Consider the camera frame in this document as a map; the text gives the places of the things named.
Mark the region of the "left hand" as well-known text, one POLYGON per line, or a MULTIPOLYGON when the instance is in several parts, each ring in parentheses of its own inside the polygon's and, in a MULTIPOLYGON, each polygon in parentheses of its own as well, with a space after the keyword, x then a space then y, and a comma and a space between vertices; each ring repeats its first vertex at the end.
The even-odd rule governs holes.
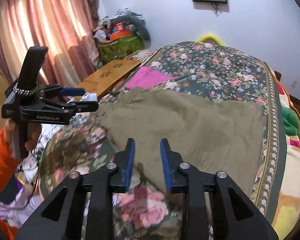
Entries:
POLYGON ((35 150, 38 144, 39 137, 42 132, 41 124, 29 123, 30 131, 27 142, 25 142, 23 148, 25 153, 21 152, 20 139, 19 139, 19 126, 12 119, 7 119, 4 126, 4 141, 12 150, 12 156, 15 160, 27 158, 29 152, 35 150))

